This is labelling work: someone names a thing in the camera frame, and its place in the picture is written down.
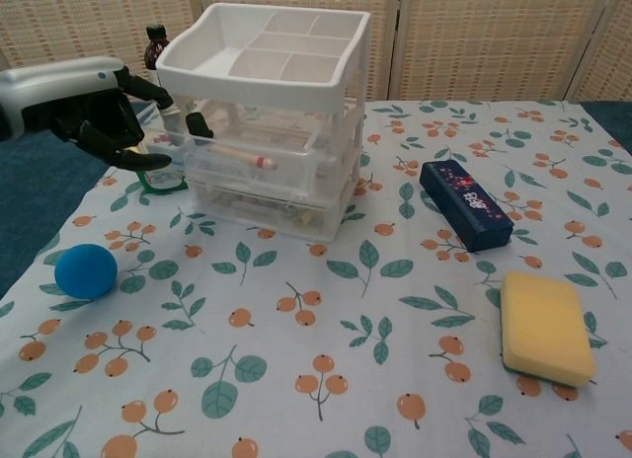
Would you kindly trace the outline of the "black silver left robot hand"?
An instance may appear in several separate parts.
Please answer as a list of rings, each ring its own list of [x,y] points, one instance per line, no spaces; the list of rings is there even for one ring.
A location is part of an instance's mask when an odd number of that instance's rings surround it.
[[[130,73],[118,58],[83,57],[13,68],[1,72],[1,140],[49,130],[64,142],[110,166],[132,172],[167,167],[165,154],[133,150],[144,132],[129,97],[151,101],[164,124],[185,140],[212,138],[202,114],[182,117],[172,97],[162,87]]]

